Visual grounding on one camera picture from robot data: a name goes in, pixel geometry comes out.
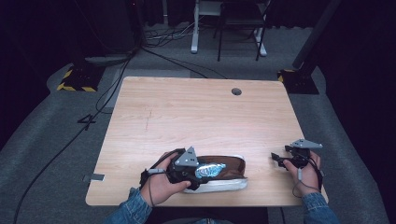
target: table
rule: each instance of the table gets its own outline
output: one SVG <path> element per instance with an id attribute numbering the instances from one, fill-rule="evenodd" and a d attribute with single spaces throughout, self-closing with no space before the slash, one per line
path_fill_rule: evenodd
<path id="1" fill-rule="evenodd" d="M 232 94 L 234 88 L 242 94 Z M 194 146 L 197 156 L 244 156 L 247 187 L 178 193 L 161 206 L 299 205 L 290 174 L 271 159 L 271 152 L 289 156 L 284 146 L 299 138 L 304 136 L 281 82 L 126 77 L 94 170 L 105 179 L 91 182 L 86 202 L 120 204 L 165 151 Z"/>
<path id="2" fill-rule="evenodd" d="M 219 16 L 221 3 L 221 1 L 195 0 L 194 30 L 192 33 L 191 53 L 198 52 L 199 16 Z M 257 46 L 259 46 L 261 34 L 262 29 L 258 29 L 254 33 L 254 37 L 256 38 L 256 42 L 258 43 Z M 267 51 L 265 50 L 264 44 L 262 44 L 262 47 L 260 48 L 260 55 L 267 56 Z"/>

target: table leg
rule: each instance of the table leg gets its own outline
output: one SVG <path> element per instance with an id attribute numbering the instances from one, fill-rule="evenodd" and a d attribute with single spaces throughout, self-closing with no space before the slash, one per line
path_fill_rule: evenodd
<path id="1" fill-rule="evenodd" d="M 191 53 L 198 52 L 198 32 L 199 32 L 198 22 L 199 22 L 199 0 L 195 0 L 194 32 L 192 34 Z"/>
<path id="2" fill-rule="evenodd" d="M 260 38 L 262 37 L 262 28 L 254 31 L 254 37 L 256 38 L 257 47 L 260 45 Z M 262 48 L 260 49 L 260 55 L 265 57 L 267 56 L 267 50 L 265 50 L 264 44 L 262 44 Z"/>

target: hole in table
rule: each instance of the hole in table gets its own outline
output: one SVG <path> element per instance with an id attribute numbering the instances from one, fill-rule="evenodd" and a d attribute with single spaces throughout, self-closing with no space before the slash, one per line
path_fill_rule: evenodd
<path id="1" fill-rule="evenodd" d="M 234 95 L 240 95 L 240 94 L 242 94 L 242 91 L 241 91 L 239 88 L 233 88 L 233 89 L 231 90 L 231 92 L 232 92 Z"/>

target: chair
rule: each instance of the chair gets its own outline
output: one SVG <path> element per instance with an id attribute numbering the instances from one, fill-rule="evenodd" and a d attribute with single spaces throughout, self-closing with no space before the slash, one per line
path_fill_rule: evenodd
<path id="1" fill-rule="evenodd" d="M 261 13 L 260 8 L 256 2 L 243 1 L 243 0 L 237 0 L 232 2 L 227 1 L 221 4 L 218 26 L 216 27 L 216 31 L 213 35 L 213 38 L 216 38 L 216 34 L 219 30 L 220 37 L 219 37 L 218 62 L 220 61 L 222 35 L 223 35 L 223 30 L 225 28 L 236 28 L 238 30 L 251 29 L 252 31 L 249 35 L 249 38 L 253 36 L 255 29 L 262 28 L 259 48 L 257 50 L 257 55 L 256 55 L 256 61 L 259 60 L 260 48 L 262 47 L 262 40 L 264 37 L 264 30 L 265 30 L 264 15 L 266 9 L 264 13 Z"/>

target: denim sleeve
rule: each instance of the denim sleeve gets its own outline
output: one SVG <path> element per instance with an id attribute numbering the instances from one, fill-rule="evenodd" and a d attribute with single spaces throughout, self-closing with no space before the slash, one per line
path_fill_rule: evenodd
<path id="1" fill-rule="evenodd" d="M 140 190 L 132 188 L 128 200 L 121 203 L 119 208 L 105 219 L 104 223 L 145 223 L 151 210 L 140 194 Z"/>
<path id="2" fill-rule="evenodd" d="M 303 197 L 304 223 L 340 223 L 321 193 Z"/>

